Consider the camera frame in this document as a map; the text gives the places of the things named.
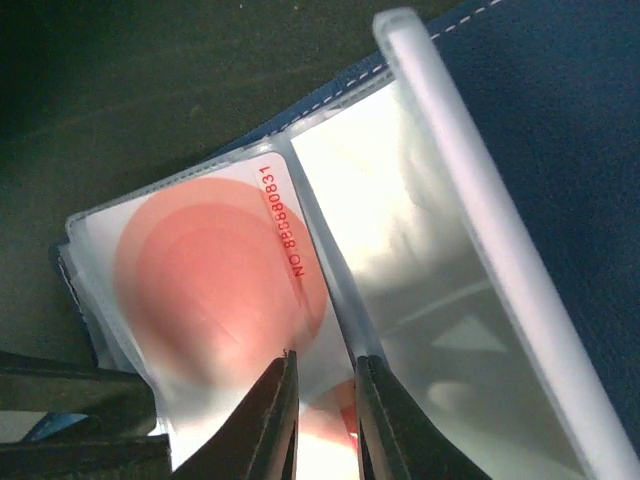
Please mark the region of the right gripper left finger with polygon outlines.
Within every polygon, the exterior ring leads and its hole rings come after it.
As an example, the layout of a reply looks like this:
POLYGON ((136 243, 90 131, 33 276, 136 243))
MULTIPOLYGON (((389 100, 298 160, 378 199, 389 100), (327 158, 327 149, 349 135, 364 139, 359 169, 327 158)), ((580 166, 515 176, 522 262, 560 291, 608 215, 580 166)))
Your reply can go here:
POLYGON ((299 419, 296 353, 274 359, 174 479, 294 479, 299 419))

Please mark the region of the blue card holder wallet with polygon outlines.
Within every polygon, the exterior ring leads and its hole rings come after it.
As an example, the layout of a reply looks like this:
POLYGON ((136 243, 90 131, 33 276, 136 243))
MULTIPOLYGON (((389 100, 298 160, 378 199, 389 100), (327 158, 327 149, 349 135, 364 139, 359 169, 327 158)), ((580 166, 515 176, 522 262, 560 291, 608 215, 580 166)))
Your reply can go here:
MULTIPOLYGON (((220 156, 71 216, 58 249, 98 361, 150 382, 99 305, 89 214, 276 151, 337 314, 493 479, 639 475, 639 5, 470 1, 378 14, 379 52, 220 156)), ((355 479, 302 432, 297 476, 355 479)))

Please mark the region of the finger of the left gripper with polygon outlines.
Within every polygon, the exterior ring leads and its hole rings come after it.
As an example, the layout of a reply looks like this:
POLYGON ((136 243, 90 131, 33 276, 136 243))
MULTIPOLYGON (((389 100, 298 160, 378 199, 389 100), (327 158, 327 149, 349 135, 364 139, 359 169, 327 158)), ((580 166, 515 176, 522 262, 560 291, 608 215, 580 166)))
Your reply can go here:
POLYGON ((3 444, 3 479, 167 479, 165 435, 3 444))
POLYGON ((2 352, 1 409, 146 418, 155 401, 135 373, 2 352))

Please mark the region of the red circle credit card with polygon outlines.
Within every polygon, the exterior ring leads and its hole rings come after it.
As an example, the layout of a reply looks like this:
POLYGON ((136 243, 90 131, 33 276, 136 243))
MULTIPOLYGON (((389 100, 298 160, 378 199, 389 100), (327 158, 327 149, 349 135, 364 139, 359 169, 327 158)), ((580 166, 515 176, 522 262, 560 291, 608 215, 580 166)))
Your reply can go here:
POLYGON ((302 432, 353 447, 353 381, 284 157, 213 167, 78 226, 99 305, 179 438, 219 426, 270 361, 299 356, 302 432))

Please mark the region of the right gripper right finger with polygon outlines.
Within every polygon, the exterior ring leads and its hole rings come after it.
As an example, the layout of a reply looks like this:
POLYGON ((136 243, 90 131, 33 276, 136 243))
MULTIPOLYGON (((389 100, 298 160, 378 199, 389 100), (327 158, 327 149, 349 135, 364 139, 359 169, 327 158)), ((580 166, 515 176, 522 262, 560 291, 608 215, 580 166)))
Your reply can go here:
POLYGON ((378 356, 355 370, 362 479, 487 479, 431 422, 378 356))

